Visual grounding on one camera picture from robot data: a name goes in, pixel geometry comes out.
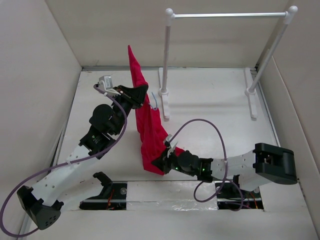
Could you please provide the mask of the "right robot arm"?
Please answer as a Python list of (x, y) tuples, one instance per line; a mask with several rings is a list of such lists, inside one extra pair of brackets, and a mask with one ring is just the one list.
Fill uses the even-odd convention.
[(231, 191), (237, 197), (271, 182), (298, 182), (294, 152), (266, 143), (257, 143), (253, 150), (227, 159), (200, 158), (188, 150), (178, 153), (166, 148), (152, 165), (164, 174), (175, 170), (205, 183), (232, 179)]

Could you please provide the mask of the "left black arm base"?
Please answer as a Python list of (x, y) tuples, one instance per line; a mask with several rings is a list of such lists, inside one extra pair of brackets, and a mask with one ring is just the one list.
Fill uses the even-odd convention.
[(112, 181), (105, 173), (96, 172), (93, 177), (100, 181), (102, 190), (79, 204), (81, 210), (124, 211), (127, 209), (128, 183)]

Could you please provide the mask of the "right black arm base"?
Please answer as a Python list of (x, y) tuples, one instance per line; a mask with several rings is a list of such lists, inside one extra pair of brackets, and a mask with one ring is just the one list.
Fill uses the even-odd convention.
[(264, 205), (260, 189), (254, 191), (241, 190), (242, 195), (235, 185), (227, 181), (217, 195), (217, 208), (219, 210), (263, 210)]

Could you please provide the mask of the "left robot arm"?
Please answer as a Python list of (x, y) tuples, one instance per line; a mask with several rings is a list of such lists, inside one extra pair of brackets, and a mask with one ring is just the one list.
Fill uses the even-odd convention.
[(80, 139), (73, 153), (37, 183), (23, 185), (17, 190), (22, 208), (39, 230), (49, 228), (60, 217), (67, 203), (61, 199), (62, 193), (76, 183), (85, 168), (96, 163), (118, 142), (113, 136), (124, 134), (122, 129), (128, 123), (130, 111), (144, 105), (148, 88), (144, 84), (99, 89), (112, 104), (100, 104), (93, 110), (88, 133)]

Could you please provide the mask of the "red t shirt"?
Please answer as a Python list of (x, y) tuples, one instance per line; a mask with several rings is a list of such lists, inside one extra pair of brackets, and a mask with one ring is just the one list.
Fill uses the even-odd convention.
[[(127, 47), (129, 67), (133, 86), (147, 87), (148, 82), (145, 80), (141, 66), (135, 58), (132, 48)], [(153, 110), (150, 107), (149, 96), (146, 95), (143, 106), (135, 110), (136, 127), (141, 141), (141, 158), (145, 171), (163, 176), (165, 173), (152, 165), (152, 161), (158, 159), (166, 149), (163, 141), (168, 133), (162, 126), (160, 111)]]

